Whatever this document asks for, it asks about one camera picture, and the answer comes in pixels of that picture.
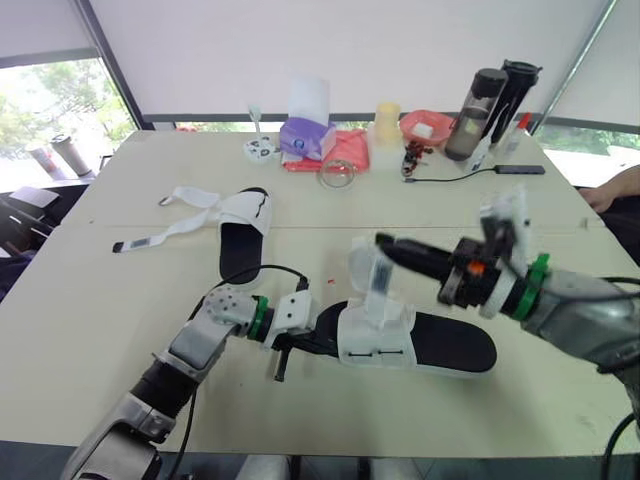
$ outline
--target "red plastic bag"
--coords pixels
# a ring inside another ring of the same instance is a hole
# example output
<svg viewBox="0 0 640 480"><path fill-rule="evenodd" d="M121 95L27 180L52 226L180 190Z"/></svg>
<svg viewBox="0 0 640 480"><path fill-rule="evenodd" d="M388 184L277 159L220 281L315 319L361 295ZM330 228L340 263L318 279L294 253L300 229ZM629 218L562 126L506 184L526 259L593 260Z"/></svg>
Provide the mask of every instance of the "red plastic bag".
<svg viewBox="0 0 640 480"><path fill-rule="evenodd" d="M336 132L336 146L329 151L322 162L303 158L299 162L287 162L283 166L290 172L317 172L323 163L331 160L349 162L358 173L369 170L367 132L364 130L339 130Z"/></svg>

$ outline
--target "orange component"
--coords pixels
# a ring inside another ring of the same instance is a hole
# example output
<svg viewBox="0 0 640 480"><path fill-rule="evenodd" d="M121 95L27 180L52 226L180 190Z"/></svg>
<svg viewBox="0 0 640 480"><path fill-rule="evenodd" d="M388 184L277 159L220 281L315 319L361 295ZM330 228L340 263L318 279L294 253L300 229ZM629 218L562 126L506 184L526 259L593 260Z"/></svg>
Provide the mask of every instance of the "orange component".
<svg viewBox="0 0 640 480"><path fill-rule="evenodd" d="M469 271L469 273L477 277L481 277L484 274L486 268L487 266L484 263L477 260L472 260L467 266L467 270Z"/></svg>

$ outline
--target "purple tissue box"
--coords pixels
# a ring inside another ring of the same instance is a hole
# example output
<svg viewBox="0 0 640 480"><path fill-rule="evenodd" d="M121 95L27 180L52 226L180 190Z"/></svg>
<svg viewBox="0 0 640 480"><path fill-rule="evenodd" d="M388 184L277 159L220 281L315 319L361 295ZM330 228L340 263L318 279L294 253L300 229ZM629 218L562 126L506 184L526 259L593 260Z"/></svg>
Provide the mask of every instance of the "purple tissue box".
<svg viewBox="0 0 640 480"><path fill-rule="evenodd" d="M336 144L336 127L289 117L280 128L280 150L298 157L321 161Z"/></svg>

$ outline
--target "white slipper strap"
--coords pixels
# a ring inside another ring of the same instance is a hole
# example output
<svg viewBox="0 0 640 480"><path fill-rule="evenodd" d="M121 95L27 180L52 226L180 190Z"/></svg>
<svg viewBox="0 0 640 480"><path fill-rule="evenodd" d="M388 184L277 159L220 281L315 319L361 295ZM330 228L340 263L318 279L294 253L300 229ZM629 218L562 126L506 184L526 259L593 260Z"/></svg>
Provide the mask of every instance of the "white slipper strap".
<svg viewBox="0 0 640 480"><path fill-rule="evenodd" d="M171 195L160 200L158 205L164 207L178 199L193 207L211 208L220 202L220 194L206 192L196 187L180 186L176 187Z"/></svg>
<svg viewBox="0 0 640 480"><path fill-rule="evenodd" d="M185 218L179 222L174 223L164 232L157 235L151 235L149 237L140 238L138 240L129 240L124 242L117 242L113 246L114 253L124 253L131 250L138 250L140 248L156 247L164 243L164 241L171 235L179 235L182 233L193 232L203 227L208 222L217 221L220 218L220 214L217 211L210 209L204 210L193 217Z"/></svg>
<svg viewBox="0 0 640 480"><path fill-rule="evenodd" d="M141 248L155 247L164 243L171 235L193 232L207 223L239 223L248 224L263 236L269 231L271 224L271 198L260 192L240 192L220 202L217 193L205 192L195 187L176 187L173 193L160 200L159 205L169 205L176 199L194 207L205 208L193 217L185 218L171 225L157 235L116 242L114 253L124 253Z"/></svg>
<svg viewBox="0 0 640 480"><path fill-rule="evenodd" d="M240 192L220 204L220 224L248 224L266 236L271 226L271 197L261 192Z"/></svg>

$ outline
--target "white bracket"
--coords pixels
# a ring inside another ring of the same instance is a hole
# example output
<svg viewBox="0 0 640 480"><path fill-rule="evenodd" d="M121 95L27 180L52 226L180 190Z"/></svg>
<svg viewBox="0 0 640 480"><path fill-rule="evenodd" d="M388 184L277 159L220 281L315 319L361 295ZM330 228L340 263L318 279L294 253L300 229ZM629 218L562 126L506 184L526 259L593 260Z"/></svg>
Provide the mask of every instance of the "white bracket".
<svg viewBox="0 0 640 480"><path fill-rule="evenodd" d="M278 335L285 332L304 333L315 327L318 308L309 290L292 293L280 299L263 348L270 349Z"/></svg>

